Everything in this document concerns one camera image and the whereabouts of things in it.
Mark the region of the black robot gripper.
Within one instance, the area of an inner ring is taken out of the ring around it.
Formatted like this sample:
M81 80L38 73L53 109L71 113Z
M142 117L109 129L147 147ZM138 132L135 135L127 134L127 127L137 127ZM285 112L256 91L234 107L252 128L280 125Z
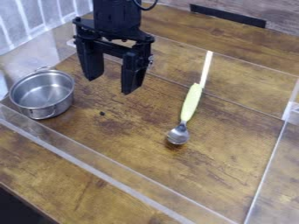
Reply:
M86 78L94 81L105 73L105 55L123 57L122 93L142 87L155 37L141 30L142 0L93 0L94 18L77 17L75 45Z

